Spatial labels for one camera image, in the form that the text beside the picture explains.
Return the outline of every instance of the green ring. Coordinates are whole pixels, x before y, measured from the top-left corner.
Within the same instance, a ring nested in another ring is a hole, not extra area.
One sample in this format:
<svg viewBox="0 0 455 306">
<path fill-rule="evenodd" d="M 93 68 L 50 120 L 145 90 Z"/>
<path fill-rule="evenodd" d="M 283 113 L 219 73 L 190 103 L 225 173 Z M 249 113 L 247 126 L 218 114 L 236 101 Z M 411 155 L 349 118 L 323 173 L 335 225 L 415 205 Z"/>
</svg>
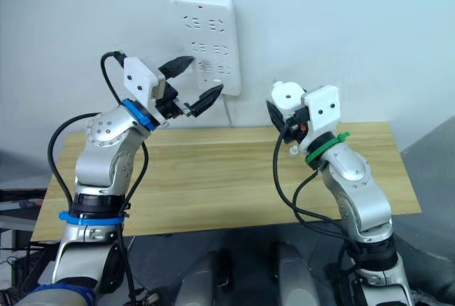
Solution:
<svg viewBox="0 0 455 306">
<path fill-rule="evenodd" d="M 309 156 L 305 158 L 305 162 L 310 165 L 310 163 L 317 158 L 320 154 L 323 154 L 327 149 L 332 147 L 335 144 L 338 144 L 340 142 L 344 142 L 346 140 L 346 137 L 348 137 L 350 134 L 349 132 L 338 134 L 338 136 L 335 139 L 327 141 L 325 144 L 320 146 L 316 151 L 311 153 Z"/>
</svg>

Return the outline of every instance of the white power strip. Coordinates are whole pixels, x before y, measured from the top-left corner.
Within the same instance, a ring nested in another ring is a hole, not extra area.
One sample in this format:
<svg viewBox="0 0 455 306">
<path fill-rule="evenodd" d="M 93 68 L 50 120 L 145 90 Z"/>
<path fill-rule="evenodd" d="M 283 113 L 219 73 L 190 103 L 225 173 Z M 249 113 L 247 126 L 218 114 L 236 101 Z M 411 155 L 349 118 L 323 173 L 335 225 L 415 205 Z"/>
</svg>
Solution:
<svg viewBox="0 0 455 306">
<path fill-rule="evenodd" d="M 231 0 L 171 0 L 177 34 L 186 55 L 194 56 L 201 90 L 224 84 L 222 94 L 239 95 L 237 29 Z"/>
</svg>

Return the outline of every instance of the wall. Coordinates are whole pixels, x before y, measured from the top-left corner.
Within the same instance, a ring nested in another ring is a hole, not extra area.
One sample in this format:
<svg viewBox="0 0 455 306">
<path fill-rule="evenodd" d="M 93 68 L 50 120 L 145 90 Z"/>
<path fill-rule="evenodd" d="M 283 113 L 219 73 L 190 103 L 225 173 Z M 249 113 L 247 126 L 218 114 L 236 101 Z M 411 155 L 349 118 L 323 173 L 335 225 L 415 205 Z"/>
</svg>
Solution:
<svg viewBox="0 0 455 306">
<path fill-rule="evenodd" d="M 387 120 L 400 149 L 453 115 L 455 0 L 233 1 L 243 76 L 241 96 L 228 100 L 236 126 L 269 124 L 274 79 L 337 85 L 343 121 Z M 0 0 L 0 187 L 45 186 L 53 130 L 114 107 L 99 68 L 104 52 L 157 65 L 182 54 L 168 2 Z M 119 87 L 121 71 L 109 73 Z M 175 86 L 188 100 L 200 93 L 191 71 Z M 227 123 L 218 103 L 173 126 Z"/>
</svg>

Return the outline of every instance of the wooden tabletop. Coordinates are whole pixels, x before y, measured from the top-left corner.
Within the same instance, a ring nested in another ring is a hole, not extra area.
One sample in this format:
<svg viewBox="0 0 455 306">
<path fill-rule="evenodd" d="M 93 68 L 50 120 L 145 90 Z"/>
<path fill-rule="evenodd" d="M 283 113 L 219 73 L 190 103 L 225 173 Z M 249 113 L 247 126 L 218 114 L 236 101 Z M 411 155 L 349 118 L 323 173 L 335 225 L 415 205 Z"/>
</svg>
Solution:
<svg viewBox="0 0 455 306">
<path fill-rule="evenodd" d="M 370 162 L 373 177 L 387 194 L 394 214 L 420 212 L 387 124 L 341 124 L 338 131 L 352 134 L 347 143 Z M 149 170 L 132 198 L 125 235 L 295 222 L 274 188 L 272 152 L 277 136 L 272 127 L 152 133 L 146 141 Z M 84 143 L 83 133 L 69 134 L 58 160 L 58 169 L 70 189 Z M 290 157 L 288 148 L 282 147 L 279 175 L 283 190 L 291 198 L 311 170 L 302 157 Z M 139 150 L 133 179 L 142 160 Z M 302 191 L 299 206 L 333 218 L 339 216 L 334 198 L 319 176 Z M 60 238 L 64 223 L 58 214 L 66 209 L 65 197 L 52 178 L 32 240 Z"/>
</svg>

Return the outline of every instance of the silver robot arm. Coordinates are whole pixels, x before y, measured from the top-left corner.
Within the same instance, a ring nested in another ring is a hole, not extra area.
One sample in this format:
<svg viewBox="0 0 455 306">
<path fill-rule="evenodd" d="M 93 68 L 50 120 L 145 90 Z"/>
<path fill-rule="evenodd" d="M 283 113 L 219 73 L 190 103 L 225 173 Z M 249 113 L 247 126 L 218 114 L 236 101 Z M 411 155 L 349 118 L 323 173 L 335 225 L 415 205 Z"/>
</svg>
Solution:
<svg viewBox="0 0 455 306">
<path fill-rule="evenodd" d="M 119 236 L 129 208 L 126 195 L 134 155 L 158 126 L 179 115 L 199 116 L 223 88 L 211 88 L 189 105 L 166 80 L 182 73 L 193 57 L 179 57 L 154 69 L 138 58 L 116 54 L 124 67 L 124 85 L 136 100 L 123 100 L 89 121 L 85 148 L 76 163 L 74 202 L 60 214 L 66 225 L 52 285 L 40 286 L 18 305 L 94 305 L 122 284 Z"/>
<path fill-rule="evenodd" d="M 348 134 L 334 135 L 340 119 L 338 89 L 327 85 L 306 92 L 297 83 L 277 82 L 272 101 L 267 102 L 272 122 L 279 131 L 287 124 L 284 141 L 299 143 L 290 152 L 304 154 L 306 163 L 322 173 L 338 204 L 341 223 L 358 245 L 357 251 L 348 249 L 358 267 L 350 290 L 355 305 L 413 306 L 403 262 L 395 250 L 387 197 L 374 182 L 368 161 L 344 142 Z"/>
</svg>

